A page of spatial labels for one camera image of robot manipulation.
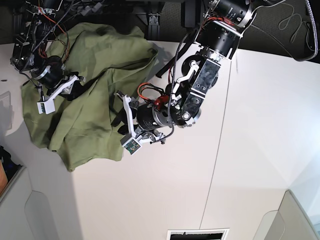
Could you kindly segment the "white vent slot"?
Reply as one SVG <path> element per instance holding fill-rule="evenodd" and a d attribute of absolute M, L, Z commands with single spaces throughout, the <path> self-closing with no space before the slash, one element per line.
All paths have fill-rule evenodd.
<path fill-rule="evenodd" d="M 229 228 L 168 230 L 166 240 L 226 240 Z"/>

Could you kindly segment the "grey partition left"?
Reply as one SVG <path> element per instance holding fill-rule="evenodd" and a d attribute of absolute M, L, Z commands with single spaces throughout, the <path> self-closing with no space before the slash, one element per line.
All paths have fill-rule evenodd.
<path fill-rule="evenodd" d="M 29 172 L 22 166 L 0 196 L 2 240 L 58 240 L 49 200 L 32 189 Z"/>

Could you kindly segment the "grey partition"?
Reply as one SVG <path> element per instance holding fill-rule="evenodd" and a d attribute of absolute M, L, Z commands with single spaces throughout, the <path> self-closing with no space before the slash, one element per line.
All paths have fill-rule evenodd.
<path fill-rule="evenodd" d="M 49 200 L 32 189 L 29 172 L 22 166 L 0 196 L 2 240 L 58 240 Z"/>
<path fill-rule="evenodd" d="M 277 210 L 264 214 L 255 240 L 318 240 L 320 225 L 314 225 L 297 197 L 287 190 Z"/>

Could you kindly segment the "aluminium frame post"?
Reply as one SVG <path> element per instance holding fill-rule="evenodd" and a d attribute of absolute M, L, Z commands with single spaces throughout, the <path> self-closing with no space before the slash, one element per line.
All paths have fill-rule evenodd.
<path fill-rule="evenodd" d="M 147 31 L 146 38 L 152 41 L 158 41 L 160 38 L 160 15 L 147 15 Z"/>

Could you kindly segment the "green t-shirt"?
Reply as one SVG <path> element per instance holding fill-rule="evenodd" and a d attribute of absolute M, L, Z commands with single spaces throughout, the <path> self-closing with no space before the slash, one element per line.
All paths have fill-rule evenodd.
<path fill-rule="evenodd" d="M 68 72 L 85 77 L 84 92 L 74 100 L 55 98 L 55 111 L 39 114 L 38 91 L 27 82 L 21 87 L 22 112 L 31 141 L 56 152 L 69 172 L 93 159 L 120 161 L 123 148 L 113 125 L 123 108 L 115 93 L 136 96 L 158 55 L 138 26 L 117 31 L 111 25 L 83 22 L 60 39 L 69 40 Z"/>

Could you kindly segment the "grey partition right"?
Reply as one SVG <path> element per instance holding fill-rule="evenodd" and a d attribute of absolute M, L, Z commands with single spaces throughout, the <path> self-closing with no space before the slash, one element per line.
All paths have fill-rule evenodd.
<path fill-rule="evenodd" d="M 320 225 L 314 225 L 297 197 L 287 190 L 277 210 L 264 214 L 255 240 L 318 240 Z"/>

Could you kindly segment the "clear plastic holder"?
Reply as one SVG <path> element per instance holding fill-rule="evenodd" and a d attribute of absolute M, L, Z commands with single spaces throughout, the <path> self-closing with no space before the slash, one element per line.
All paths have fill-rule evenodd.
<path fill-rule="evenodd" d="M 4 136 L 8 130 L 12 129 L 14 111 L 11 103 L 11 93 L 9 91 L 0 95 L 0 136 Z"/>

